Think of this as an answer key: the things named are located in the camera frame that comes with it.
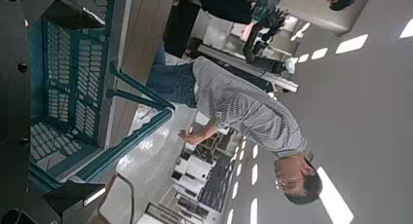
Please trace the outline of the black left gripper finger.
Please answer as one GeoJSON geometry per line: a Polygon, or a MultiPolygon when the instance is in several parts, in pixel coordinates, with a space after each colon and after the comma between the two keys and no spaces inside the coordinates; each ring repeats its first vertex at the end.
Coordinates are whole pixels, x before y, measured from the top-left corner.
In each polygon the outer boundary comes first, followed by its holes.
{"type": "Polygon", "coordinates": [[[105,193],[104,184],[69,182],[43,198],[60,217],[91,217],[105,193]]]}
{"type": "Polygon", "coordinates": [[[100,29],[105,16],[94,0],[55,0],[43,16],[65,29],[100,29]]]}

